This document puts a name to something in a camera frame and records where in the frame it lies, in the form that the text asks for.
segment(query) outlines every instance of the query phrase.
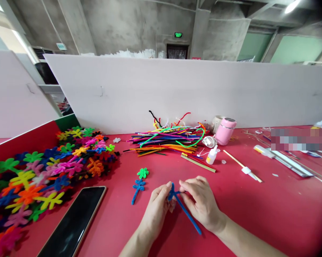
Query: hand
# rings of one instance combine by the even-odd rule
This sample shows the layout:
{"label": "hand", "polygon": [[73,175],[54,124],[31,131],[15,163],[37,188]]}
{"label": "hand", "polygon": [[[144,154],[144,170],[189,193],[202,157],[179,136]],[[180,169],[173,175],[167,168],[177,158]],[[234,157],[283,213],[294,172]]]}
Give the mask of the hand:
{"label": "hand", "polygon": [[[193,217],[207,230],[216,235],[224,230],[226,216],[219,210],[207,179],[197,176],[185,182],[180,180],[180,186],[183,201]],[[195,203],[184,193],[185,191],[188,191],[193,196]]]}
{"label": "hand", "polygon": [[172,211],[175,207],[173,199],[170,202],[167,200],[171,188],[172,183],[169,181],[151,193],[147,209],[138,227],[141,233],[146,234],[152,242],[160,234],[168,210]]}

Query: white glue bottle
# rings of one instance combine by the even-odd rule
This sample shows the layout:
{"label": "white glue bottle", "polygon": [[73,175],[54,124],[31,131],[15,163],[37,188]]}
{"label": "white glue bottle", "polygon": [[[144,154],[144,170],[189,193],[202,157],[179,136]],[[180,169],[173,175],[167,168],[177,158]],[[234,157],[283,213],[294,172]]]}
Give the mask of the white glue bottle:
{"label": "white glue bottle", "polygon": [[211,149],[210,150],[210,152],[209,152],[209,154],[208,154],[208,156],[207,156],[207,158],[206,158],[206,162],[208,163],[208,164],[213,164],[214,163],[214,160],[215,160],[215,158],[217,157],[217,153],[219,152],[218,150],[217,150],[217,145],[213,148],[213,149]]}

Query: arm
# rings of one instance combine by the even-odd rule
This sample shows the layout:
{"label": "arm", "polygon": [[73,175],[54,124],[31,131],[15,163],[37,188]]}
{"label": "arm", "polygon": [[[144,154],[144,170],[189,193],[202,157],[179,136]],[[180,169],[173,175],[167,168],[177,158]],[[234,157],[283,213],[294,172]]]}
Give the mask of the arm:
{"label": "arm", "polygon": [[168,182],[156,188],[150,196],[147,209],[145,210],[143,219],[135,233],[127,242],[119,257],[146,257],[149,254],[153,242],[160,234],[164,223],[165,215],[168,210],[175,207],[173,200],[170,203],[167,196],[172,188],[172,183]]}
{"label": "arm", "polygon": [[[282,257],[283,253],[246,231],[222,213],[204,177],[180,180],[181,196],[188,209],[206,229],[214,233],[238,257]],[[188,191],[195,203],[184,192]]]}

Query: ceiling light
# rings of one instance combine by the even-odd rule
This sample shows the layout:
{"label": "ceiling light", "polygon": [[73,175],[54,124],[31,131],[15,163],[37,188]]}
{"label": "ceiling light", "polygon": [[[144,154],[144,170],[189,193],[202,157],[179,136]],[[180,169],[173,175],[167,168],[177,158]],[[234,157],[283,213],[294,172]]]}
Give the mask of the ceiling light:
{"label": "ceiling light", "polygon": [[288,14],[290,12],[292,12],[300,3],[301,0],[295,0],[294,2],[292,2],[290,5],[288,5],[288,7],[285,10],[285,14]]}

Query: pile of pipe cleaners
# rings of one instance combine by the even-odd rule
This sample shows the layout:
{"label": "pile of pipe cleaners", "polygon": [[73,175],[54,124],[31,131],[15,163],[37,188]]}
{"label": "pile of pipe cleaners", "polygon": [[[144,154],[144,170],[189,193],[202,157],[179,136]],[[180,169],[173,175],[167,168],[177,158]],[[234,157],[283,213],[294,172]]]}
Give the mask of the pile of pipe cleaners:
{"label": "pile of pipe cleaners", "polygon": [[73,127],[57,138],[59,146],[44,153],[24,152],[0,161],[0,256],[23,237],[22,227],[69,200],[77,181],[107,176],[119,156],[93,128]]}
{"label": "pile of pipe cleaners", "polygon": [[206,134],[206,128],[201,123],[199,123],[199,126],[197,127],[186,126],[185,124],[184,126],[179,126],[180,121],[187,114],[190,114],[190,112],[186,113],[181,119],[178,119],[179,121],[174,123],[174,126],[173,124],[169,125],[168,121],[164,126],[161,126],[161,119],[159,118],[159,120],[157,120],[153,115],[155,130],[145,133],[136,133],[137,135],[132,136],[132,139],[127,142],[137,144],[138,147],[130,148],[124,152],[135,151],[138,153],[138,157],[140,157],[168,149],[175,152],[186,153],[192,157],[198,158],[193,153],[196,152],[197,144]]}

